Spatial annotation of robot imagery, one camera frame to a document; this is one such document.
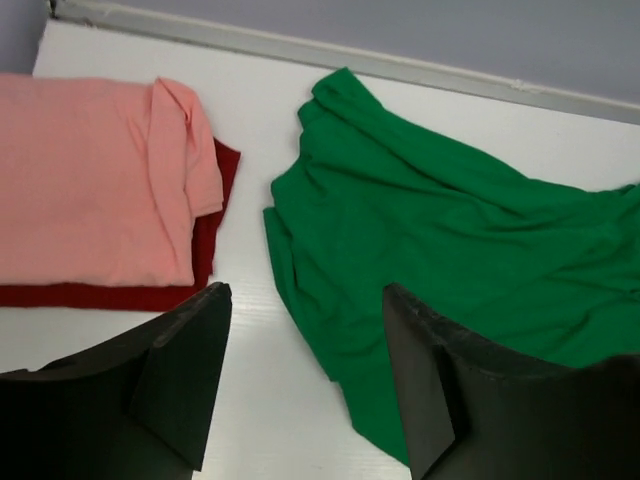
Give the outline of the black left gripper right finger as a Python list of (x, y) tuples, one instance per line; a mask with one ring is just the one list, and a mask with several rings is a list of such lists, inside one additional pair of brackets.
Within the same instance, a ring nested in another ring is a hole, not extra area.
[(639, 359), (571, 368), (500, 346), (404, 287), (383, 320), (415, 479), (635, 479)]

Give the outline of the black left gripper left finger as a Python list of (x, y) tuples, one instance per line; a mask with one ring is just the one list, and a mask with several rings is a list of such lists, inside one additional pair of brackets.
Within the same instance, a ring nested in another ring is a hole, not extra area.
[(232, 314), (215, 283), (39, 370), (1, 376), (5, 479), (189, 479), (203, 467)]

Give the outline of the green t shirt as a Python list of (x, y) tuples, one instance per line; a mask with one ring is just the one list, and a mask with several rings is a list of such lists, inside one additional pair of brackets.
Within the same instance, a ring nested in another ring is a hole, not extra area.
[(354, 430), (408, 459), (382, 292), (399, 283), (503, 346), (583, 367), (639, 349), (639, 189), (531, 179), (384, 106), (348, 70), (298, 112), (264, 223), (276, 288)]

